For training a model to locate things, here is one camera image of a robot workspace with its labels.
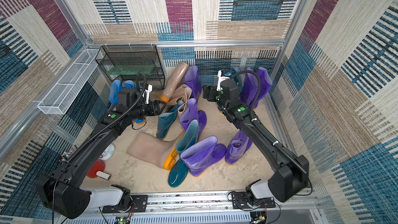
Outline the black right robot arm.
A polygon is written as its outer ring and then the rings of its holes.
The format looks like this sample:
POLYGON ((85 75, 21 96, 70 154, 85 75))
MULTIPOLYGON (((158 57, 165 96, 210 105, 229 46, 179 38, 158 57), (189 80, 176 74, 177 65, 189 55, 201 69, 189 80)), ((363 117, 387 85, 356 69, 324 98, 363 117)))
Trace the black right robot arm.
POLYGON ((234 80, 221 82, 220 90, 215 86, 203 86, 203 98, 216 102, 227 120, 242 131, 262 152, 274 171, 268 180, 272 195, 286 202, 309 184, 309 161, 281 144, 262 124, 253 108, 243 104, 239 88, 234 80))

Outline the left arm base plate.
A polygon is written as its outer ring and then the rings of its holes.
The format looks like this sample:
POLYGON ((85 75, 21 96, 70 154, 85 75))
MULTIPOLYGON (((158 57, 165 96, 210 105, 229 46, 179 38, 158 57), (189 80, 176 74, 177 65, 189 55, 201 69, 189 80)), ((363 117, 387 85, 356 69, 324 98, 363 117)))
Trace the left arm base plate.
POLYGON ((123 214, 123 213, 143 213, 146 211, 148 195, 130 195, 129 199, 121 200, 121 203, 115 206, 104 206, 104 214, 123 214))

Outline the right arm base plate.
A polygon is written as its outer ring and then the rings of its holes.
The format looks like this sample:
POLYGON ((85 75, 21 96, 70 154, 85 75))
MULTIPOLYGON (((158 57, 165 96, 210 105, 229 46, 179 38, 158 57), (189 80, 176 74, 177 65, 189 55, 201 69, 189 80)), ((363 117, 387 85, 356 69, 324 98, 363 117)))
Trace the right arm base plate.
POLYGON ((243 211, 254 211, 256 209, 275 208, 274 198, 256 199, 246 192, 230 191, 227 199, 232 203, 234 209, 243 211))

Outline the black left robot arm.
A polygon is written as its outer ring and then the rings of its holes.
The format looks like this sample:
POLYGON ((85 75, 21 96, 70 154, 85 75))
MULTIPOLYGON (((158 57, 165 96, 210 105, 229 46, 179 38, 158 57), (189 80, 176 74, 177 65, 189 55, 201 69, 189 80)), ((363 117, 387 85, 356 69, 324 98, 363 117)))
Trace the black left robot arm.
POLYGON ((163 102, 150 100, 145 89, 123 89, 113 111, 106 112, 89 137, 51 175, 41 175, 35 186, 44 207, 69 219, 88 209, 118 205, 127 209, 132 200, 130 190, 112 185, 88 189, 81 185, 105 149, 136 119, 158 116, 163 102))

